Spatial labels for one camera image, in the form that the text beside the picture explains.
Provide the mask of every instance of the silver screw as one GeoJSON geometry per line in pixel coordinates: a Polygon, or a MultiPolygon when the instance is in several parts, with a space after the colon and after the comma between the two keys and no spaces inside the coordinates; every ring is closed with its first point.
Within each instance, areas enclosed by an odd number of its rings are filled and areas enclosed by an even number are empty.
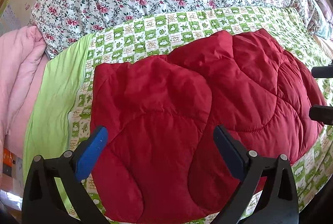
{"type": "Polygon", "coordinates": [[[249,155],[252,157],[257,157],[258,153],[256,151],[249,151],[249,155]]]}
{"type": "Polygon", "coordinates": [[[36,155],[35,157],[34,157],[34,161],[35,162],[38,162],[39,160],[41,160],[41,156],[40,155],[36,155]]]}
{"type": "Polygon", "coordinates": [[[281,159],[284,160],[284,161],[287,161],[287,160],[288,160],[288,157],[287,157],[285,154],[281,154],[280,157],[281,157],[281,159]]]}
{"type": "Polygon", "coordinates": [[[64,157],[66,157],[66,158],[71,157],[72,154],[73,154],[72,151],[66,151],[66,152],[64,152],[64,157]]]}

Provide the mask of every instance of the light green cloth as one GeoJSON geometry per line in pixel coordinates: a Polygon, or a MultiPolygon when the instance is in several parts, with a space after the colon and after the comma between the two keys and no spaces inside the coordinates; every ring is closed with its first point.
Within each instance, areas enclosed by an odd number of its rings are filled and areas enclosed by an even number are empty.
{"type": "MultiPolygon", "coordinates": [[[[81,38],[46,65],[42,85],[27,126],[23,176],[27,179],[35,155],[56,158],[68,150],[67,115],[72,109],[84,76],[88,47],[93,34],[81,38]]],[[[60,179],[56,180],[66,209],[71,208],[60,179]]]]}

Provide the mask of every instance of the green checkered sheet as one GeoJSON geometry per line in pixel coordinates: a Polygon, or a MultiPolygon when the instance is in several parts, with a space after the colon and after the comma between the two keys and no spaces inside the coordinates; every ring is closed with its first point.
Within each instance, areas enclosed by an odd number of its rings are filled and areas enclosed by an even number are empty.
{"type": "MultiPolygon", "coordinates": [[[[84,80],[68,116],[69,149],[75,150],[80,142],[89,137],[94,68],[97,65],[134,63],[150,55],[168,54],[179,46],[220,30],[227,30],[234,35],[261,28],[266,29],[283,48],[309,69],[330,63],[330,59],[307,33],[299,14],[293,8],[246,6],[150,15],[95,33],[89,45],[84,80]]],[[[333,85],[330,80],[319,79],[317,82],[327,104],[332,105],[333,85]]],[[[292,167],[299,196],[299,210],[310,202],[333,173],[332,139],[333,128],[325,126],[312,148],[292,167]]],[[[105,213],[91,175],[82,183],[96,206],[105,213]]],[[[253,212],[259,197],[260,193],[253,196],[244,217],[253,212]]],[[[73,208],[70,214],[77,217],[73,208]]],[[[213,214],[191,223],[208,224],[215,216],[213,214]]]]}

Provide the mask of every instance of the red fabric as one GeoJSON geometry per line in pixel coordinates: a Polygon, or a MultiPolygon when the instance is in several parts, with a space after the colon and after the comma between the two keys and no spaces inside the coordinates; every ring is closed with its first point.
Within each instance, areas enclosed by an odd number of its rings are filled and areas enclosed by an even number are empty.
{"type": "Polygon", "coordinates": [[[322,129],[310,106],[325,105],[307,68],[264,29],[221,31],[133,65],[101,64],[93,93],[91,130],[109,131],[94,182],[106,216],[131,223],[184,223],[221,210],[238,181],[215,147],[215,126],[294,163],[322,129]]]}

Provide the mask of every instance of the red quilted jacket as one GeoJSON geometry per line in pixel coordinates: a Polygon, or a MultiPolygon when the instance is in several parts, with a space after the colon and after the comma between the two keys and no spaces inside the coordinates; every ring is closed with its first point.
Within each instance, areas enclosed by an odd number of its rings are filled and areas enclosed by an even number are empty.
{"type": "Polygon", "coordinates": [[[237,187],[213,142],[223,124],[248,150],[296,162],[322,126],[310,72],[264,29],[226,31],[94,73],[91,130],[109,140],[93,170],[106,216],[184,223],[218,212],[237,187]]]}

